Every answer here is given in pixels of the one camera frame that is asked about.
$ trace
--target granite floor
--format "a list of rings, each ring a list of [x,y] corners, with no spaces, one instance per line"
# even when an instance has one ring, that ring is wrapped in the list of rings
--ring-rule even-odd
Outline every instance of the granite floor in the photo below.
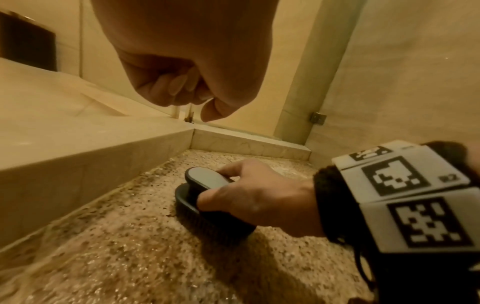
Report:
[[[338,303],[372,298],[353,254],[321,238],[258,228],[226,247],[175,212],[193,166],[245,156],[187,151],[0,251],[2,303]],[[307,164],[260,158],[297,179]]]

